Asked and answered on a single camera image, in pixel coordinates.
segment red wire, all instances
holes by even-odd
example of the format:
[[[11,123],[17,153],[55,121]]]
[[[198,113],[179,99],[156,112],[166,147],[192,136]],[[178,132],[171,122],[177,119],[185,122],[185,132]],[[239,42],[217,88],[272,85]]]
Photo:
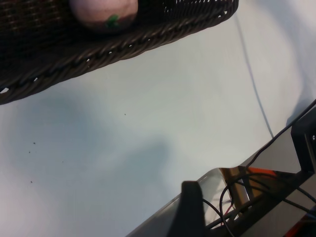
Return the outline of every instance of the red wire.
[[[227,211],[225,212],[224,216],[229,212],[229,210],[233,207],[233,205],[230,205],[229,208],[227,209]]]

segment white surface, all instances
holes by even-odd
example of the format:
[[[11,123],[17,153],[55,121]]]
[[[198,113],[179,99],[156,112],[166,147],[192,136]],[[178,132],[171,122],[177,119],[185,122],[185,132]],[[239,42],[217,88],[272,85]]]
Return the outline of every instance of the white surface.
[[[240,2],[244,44],[233,17],[1,106],[0,235],[124,236],[183,180],[268,142],[252,78],[274,134],[316,97],[315,3],[282,0],[297,18],[280,23],[274,2]]]

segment pink ball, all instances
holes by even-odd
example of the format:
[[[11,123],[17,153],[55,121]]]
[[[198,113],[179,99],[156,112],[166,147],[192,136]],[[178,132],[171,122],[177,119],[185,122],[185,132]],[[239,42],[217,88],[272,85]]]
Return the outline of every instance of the pink ball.
[[[117,33],[129,27],[138,11],[138,0],[70,0],[75,17],[97,33]]]

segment green mark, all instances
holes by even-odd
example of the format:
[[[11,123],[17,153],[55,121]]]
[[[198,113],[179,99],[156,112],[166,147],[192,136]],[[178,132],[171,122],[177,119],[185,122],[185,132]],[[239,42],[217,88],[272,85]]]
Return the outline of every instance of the green mark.
[[[118,15],[116,15],[116,14],[112,15],[108,18],[108,20],[105,22],[105,24],[108,28],[116,28],[119,26],[118,19],[119,19]]]

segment dark brown wicker basket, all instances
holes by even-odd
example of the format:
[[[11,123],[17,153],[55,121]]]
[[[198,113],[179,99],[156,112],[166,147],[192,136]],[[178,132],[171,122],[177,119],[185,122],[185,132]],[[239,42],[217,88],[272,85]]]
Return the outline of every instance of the dark brown wicker basket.
[[[9,89],[0,104],[218,25],[237,8],[238,0],[139,0],[132,27],[100,36],[68,0],[0,0],[0,91]]]

